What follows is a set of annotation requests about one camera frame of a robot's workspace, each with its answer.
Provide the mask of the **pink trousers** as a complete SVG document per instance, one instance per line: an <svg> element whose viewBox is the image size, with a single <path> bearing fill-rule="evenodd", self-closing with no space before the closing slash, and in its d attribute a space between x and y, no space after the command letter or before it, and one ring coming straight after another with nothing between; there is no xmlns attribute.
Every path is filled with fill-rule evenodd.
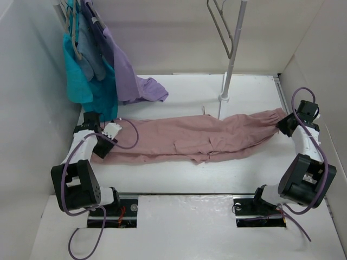
<svg viewBox="0 0 347 260"><path fill-rule="evenodd" d="M243 159L278 133L277 123L286 117L282 108L251 115L237 114L219 120L194 115L156 120L121 122L122 129L105 159L97 164L146 164L192 161L196 164Z"/></svg>

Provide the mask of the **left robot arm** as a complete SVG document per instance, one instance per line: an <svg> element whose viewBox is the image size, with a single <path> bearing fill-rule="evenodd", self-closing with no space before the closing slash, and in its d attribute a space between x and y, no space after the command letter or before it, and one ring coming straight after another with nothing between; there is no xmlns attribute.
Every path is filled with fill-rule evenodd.
<svg viewBox="0 0 347 260"><path fill-rule="evenodd" d="M114 145L112 139L121 127L112 123L103 132L99 115L85 112L83 123L73 132L73 142L64 161L52 167L51 177L59 208L63 212L102 206L109 214L121 210L119 194L114 187L101 187L92 170L93 155L105 159Z"/></svg>

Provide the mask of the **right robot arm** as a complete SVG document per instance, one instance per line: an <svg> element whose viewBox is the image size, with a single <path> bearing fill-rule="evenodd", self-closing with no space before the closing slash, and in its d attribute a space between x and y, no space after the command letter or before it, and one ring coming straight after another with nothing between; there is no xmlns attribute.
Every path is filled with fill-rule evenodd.
<svg viewBox="0 0 347 260"><path fill-rule="evenodd" d="M277 185L263 185L255 191L250 206L264 213L278 204L297 204L317 208L327 193L337 170L327 163L320 148L319 126L314 120L319 114L315 102L302 100L298 109L280 120L277 128L292 138L296 157Z"/></svg>

